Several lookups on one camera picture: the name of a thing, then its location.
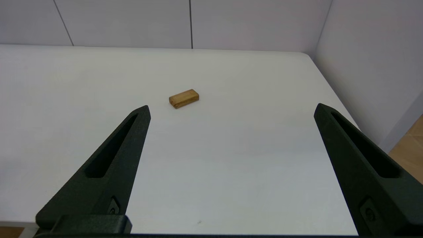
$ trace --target wooden block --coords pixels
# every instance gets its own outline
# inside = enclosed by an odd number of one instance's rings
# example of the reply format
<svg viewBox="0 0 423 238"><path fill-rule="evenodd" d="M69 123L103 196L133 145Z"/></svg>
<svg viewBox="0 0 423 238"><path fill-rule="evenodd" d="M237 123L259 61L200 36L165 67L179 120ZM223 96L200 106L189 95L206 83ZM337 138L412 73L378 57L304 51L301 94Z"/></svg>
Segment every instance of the wooden block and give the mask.
<svg viewBox="0 0 423 238"><path fill-rule="evenodd" d="M200 99L200 96L196 91L193 89L190 89L188 91L179 93L177 95L173 95L169 97L169 103L175 108L178 109L180 107L183 107L187 104L190 104L192 102L198 101Z"/></svg>

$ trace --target panel seam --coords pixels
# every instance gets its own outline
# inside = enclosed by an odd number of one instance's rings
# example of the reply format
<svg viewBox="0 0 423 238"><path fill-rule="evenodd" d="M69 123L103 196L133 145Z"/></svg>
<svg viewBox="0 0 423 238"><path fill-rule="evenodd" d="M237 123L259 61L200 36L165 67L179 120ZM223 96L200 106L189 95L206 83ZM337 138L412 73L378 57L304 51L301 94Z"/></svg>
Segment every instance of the panel seam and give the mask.
<svg viewBox="0 0 423 238"><path fill-rule="evenodd" d="M65 27L66 33L68 34L69 40L71 41L72 46L74 46L71 35L69 34L68 28L66 27L65 21L63 21L62 14L59 11L59 7L57 7L56 0L53 0L53 2L54 2L54 5L56 6L57 12L59 13L60 19L62 20L63 26Z"/></svg>
<svg viewBox="0 0 423 238"><path fill-rule="evenodd" d="M191 49L194 49L194 45L192 43L192 15L191 15L191 0L189 0L190 3L190 31L191 31Z"/></svg>
<svg viewBox="0 0 423 238"><path fill-rule="evenodd" d="M323 26L321 27L321 32L320 32L320 35L319 35L319 39L317 40L316 47L314 48L314 54L313 54L313 59L312 59L313 61L316 58L316 55L317 55L317 47L319 46L320 39L321 39L321 36L323 34L324 27L326 26L326 21L327 21L327 18L329 16L330 9L332 8L333 1L334 0L330 1L330 5L329 5L329 9L327 10L326 18L324 19Z"/></svg>

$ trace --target wooden floor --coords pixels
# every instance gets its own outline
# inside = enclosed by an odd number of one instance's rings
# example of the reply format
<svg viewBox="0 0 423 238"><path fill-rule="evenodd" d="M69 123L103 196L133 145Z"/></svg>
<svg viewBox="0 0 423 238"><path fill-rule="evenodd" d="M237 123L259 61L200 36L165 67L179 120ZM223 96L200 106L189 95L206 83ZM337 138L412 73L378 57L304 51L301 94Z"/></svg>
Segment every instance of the wooden floor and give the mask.
<svg viewBox="0 0 423 238"><path fill-rule="evenodd" d="M423 184L423 115L389 152L389 156Z"/></svg>
<svg viewBox="0 0 423 238"><path fill-rule="evenodd" d="M1 238L18 238L24 228L21 227L0 227Z"/></svg>

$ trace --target white wall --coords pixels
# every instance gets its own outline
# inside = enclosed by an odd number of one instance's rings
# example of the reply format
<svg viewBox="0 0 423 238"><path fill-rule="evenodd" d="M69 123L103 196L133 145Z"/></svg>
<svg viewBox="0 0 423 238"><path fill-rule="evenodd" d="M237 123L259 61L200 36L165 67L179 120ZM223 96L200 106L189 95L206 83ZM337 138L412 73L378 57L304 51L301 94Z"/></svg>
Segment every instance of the white wall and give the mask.
<svg viewBox="0 0 423 238"><path fill-rule="evenodd" d="M194 47L313 56L331 1L0 0L0 44Z"/></svg>
<svg viewBox="0 0 423 238"><path fill-rule="evenodd" d="M53 0L0 0L0 43L72 45Z"/></svg>
<svg viewBox="0 0 423 238"><path fill-rule="evenodd" d="M313 57L331 0L191 0L194 49Z"/></svg>
<svg viewBox="0 0 423 238"><path fill-rule="evenodd" d="M388 152L423 113L423 1L334 0L316 65Z"/></svg>

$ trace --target wood grain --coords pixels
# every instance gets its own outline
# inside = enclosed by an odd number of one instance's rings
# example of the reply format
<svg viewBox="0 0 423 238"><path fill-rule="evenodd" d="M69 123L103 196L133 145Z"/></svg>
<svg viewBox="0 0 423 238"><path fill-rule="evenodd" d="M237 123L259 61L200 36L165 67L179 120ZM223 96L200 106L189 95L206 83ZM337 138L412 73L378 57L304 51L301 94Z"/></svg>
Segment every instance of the wood grain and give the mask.
<svg viewBox="0 0 423 238"><path fill-rule="evenodd" d="M18 238L22 231L23 227L0 227L0 237L1 238Z"/></svg>
<svg viewBox="0 0 423 238"><path fill-rule="evenodd" d="M178 109L192 102L198 101L200 96L194 89L187 90L185 92L179 93L169 97L169 103L175 108Z"/></svg>
<svg viewBox="0 0 423 238"><path fill-rule="evenodd" d="M423 116L389 152L389 156L423 184Z"/></svg>

